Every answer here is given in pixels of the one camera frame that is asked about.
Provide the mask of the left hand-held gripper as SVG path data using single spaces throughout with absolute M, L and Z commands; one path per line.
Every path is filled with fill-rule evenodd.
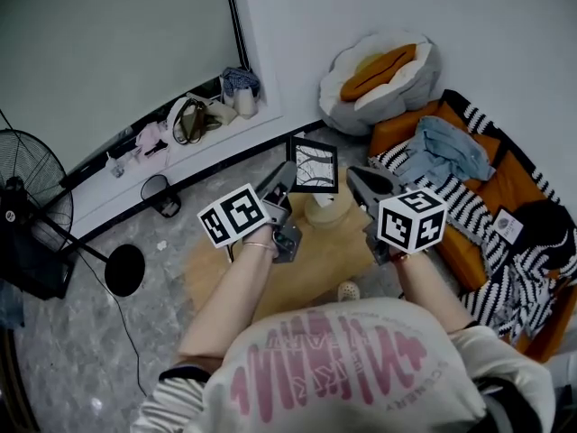
M 292 219 L 292 209 L 284 199 L 297 176 L 293 161 L 281 163 L 258 186 L 245 184 L 202 209 L 197 217 L 215 248 L 228 247 L 264 225 L 272 227 L 272 240 L 279 255 L 275 263 L 295 260 L 301 232 Z M 283 199 L 275 204 L 264 199 Z

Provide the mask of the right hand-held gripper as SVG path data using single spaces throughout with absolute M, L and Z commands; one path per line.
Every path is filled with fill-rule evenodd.
M 398 195 L 401 182 L 395 175 L 365 166 L 349 167 L 346 183 L 355 201 L 367 207 L 372 219 L 364 232 L 378 265 L 390 261 L 391 247 L 398 253 L 412 254 L 443 240 L 447 203 L 431 189 Z

